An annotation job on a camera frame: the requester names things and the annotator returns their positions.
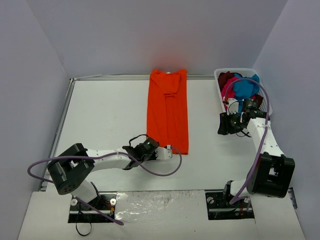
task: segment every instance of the wall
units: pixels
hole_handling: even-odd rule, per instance
[[[307,239],[319,239],[320,2],[289,0],[254,68],[273,107],[274,135],[296,167],[292,185]]]
[[[27,0],[69,77],[252,67],[287,0]]]
[[[0,32],[0,239],[15,240],[39,187],[27,167],[49,155],[68,79],[25,0],[0,1]]]

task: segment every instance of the blue cloth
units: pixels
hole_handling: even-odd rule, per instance
[[[247,79],[252,79],[256,81],[257,83],[260,83],[260,78],[258,77],[257,74],[253,75],[252,77],[245,77],[245,76],[240,76],[239,74],[235,73],[235,77],[237,78],[247,78]],[[238,112],[241,113],[242,111],[242,100],[243,99],[249,99],[253,95],[257,94],[260,90],[260,87],[257,84],[254,84],[251,81],[248,80],[242,80],[238,81],[233,84],[232,90],[235,92],[234,98],[237,99],[239,102],[239,108]]]

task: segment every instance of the white laundry basket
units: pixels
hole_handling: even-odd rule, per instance
[[[219,95],[219,99],[220,99],[220,103],[221,103],[221,107],[222,107],[222,111],[223,112],[225,112],[226,109],[225,109],[225,105],[224,105],[224,103],[222,101],[222,96],[221,96],[221,92],[220,92],[218,77],[219,77],[220,73],[226,73],[228,71],[230,71],[231,73],[239,73],[243,77],[249,77],[249,78],[253,77],[255,74],[258,75],[258,73],[254,69],[251,69],[251,68],[219,68],[219,69],[216,69],[214,71],[215,85],[216,85],[216,88],[218,90],[218,95]],[[267,111],[267,99],[266,99],[266,96],[265,96],[264,92],[261,89],[259,90],[259,92],[257,94],[260,95],[261,97],[263,97],[263,101],[262,101],[262,104],[259,107],[259,109],[261,111],[266,112]],[[270,104],[269,115],[271,115],[271,114],[272,114],[272,107],[271,107],[271,104]]]

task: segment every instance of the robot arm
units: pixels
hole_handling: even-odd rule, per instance
[[[257,164],[254,166],[253,175],[241,196],[248,194],[261,194],[268,197],[284,198],[295,169],[295,162],[288,158],[279,148],[273,132],[271,122],[265,125],[266,113],[258,110],[258,102],[246,99],[243,103],[242,113],[238,114],[238,104],[229,99],[227,113],[220,114],[220,127],[218,134],[234,134],[247,129],[251,134],[255,148],[259,150],[265,127],[268,127]],[[245,180],[229,181],[225,186],[225,194],[230,199],[236,195]]]
[[[136,158],[140,163],[171,159],[173,154],[170,146],[160,147],[158,142],[148,137],[136,147],[123,146],[116,150],[86,149],[81,143],[76,143],[60,156],[102,157],[97,160],[65,159],[55,160],[48,164],[48,171],[60,195],[71,194],[89,203],[98,196],[96,187],[86,181],[89,173],[103,169],[130,170],[138,164],[125,153]]]

